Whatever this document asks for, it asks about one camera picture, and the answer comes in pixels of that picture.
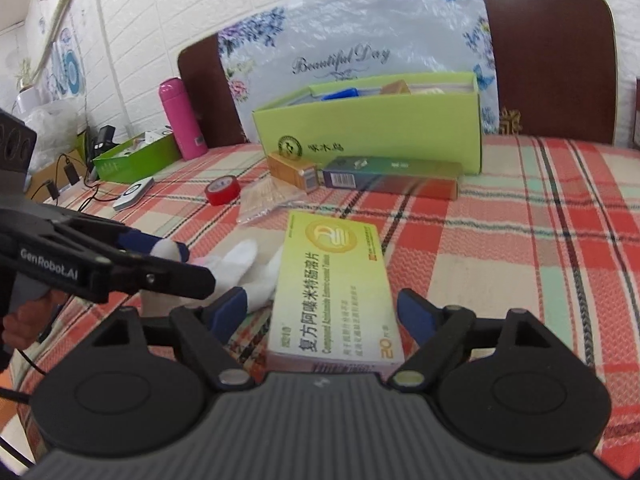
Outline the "person's left hand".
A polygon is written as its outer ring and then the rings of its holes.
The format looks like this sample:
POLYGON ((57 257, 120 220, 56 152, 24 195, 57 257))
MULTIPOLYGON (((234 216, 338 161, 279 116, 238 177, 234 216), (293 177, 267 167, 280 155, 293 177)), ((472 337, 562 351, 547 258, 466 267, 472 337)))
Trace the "person's left hand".
POLYGON ((31 346, 50 322, 53 310, 66 303, 68 295, 50 290, 43 297, 27 301, 2 320, 2 340, 9 347, 25 350, 31 346))

